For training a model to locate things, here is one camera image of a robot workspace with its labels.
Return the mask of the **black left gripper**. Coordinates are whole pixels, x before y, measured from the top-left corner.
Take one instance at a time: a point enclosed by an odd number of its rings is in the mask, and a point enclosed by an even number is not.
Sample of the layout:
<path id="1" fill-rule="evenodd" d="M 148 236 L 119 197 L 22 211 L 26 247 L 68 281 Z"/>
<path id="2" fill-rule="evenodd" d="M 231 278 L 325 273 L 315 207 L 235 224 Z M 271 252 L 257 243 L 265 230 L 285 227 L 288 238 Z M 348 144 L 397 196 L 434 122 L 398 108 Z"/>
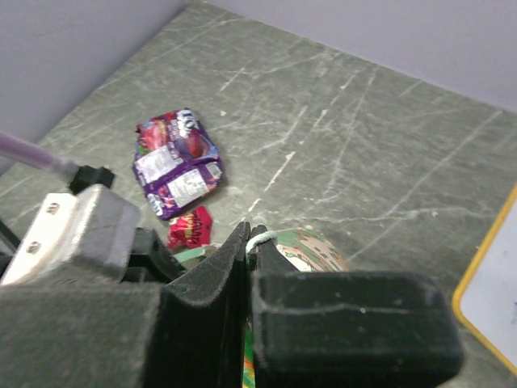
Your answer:
<path id="1" fill-rule="evenodd" d="M 170 253 L 153 229 L 137 228 L 122 282 L 169 284 L 187 269 Z"/>

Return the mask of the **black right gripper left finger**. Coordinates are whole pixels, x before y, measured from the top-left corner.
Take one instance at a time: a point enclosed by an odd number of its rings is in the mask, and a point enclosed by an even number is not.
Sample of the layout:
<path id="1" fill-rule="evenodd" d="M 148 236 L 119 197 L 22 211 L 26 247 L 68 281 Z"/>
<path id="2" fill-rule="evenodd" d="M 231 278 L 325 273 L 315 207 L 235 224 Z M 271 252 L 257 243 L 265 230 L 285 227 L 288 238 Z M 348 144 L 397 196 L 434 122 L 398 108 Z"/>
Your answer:
<path id="1" fill-rule="evenodd" d="M 241 386 L 249 237 L 238 224 L 166 285 L 2 287 L 2 386 Z"/>

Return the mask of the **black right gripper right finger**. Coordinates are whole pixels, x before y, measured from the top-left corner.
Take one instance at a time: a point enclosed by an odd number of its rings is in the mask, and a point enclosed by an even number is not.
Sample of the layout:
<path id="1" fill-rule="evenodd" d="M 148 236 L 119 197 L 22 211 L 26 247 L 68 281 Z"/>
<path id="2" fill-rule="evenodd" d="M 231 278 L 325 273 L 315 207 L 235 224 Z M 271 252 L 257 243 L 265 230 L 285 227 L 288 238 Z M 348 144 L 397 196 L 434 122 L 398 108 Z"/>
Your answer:
<path id="1" fill-rule="evenodd" d="M 246 244 L 257 387 L 437 387 L 460 373 L 460 335 L 430 277 L 288 257 L 278 238 L 256 226 Z"/>

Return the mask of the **red snack packet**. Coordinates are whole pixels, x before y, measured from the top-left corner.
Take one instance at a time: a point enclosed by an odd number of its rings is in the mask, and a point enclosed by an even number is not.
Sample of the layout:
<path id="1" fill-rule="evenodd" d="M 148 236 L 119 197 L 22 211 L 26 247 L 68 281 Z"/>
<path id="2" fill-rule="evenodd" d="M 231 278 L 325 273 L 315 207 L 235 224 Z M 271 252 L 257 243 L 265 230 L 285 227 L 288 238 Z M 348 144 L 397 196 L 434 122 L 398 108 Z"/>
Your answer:
<path id="1" fill-rule="evenodd" d="M 211 243 L 213 219 L 204 206 L 199 206 L 191 212 L 176 217 L 169 222 L 167 247 L 193 249 Z"/>

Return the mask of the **purple Fox's berries candy bag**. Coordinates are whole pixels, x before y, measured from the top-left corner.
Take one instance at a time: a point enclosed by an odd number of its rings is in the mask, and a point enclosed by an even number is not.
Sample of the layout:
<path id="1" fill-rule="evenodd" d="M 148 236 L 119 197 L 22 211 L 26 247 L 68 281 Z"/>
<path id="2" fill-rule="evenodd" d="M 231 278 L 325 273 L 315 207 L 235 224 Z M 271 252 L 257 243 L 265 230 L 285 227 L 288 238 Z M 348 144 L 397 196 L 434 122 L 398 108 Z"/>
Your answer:
<path id="1" fill-rule="evenodd" d="M 132 171 L 159 219 L 179 216 L 219 186 L 219 150 L 190 108 L 152 117 L 136 134 Z"/>

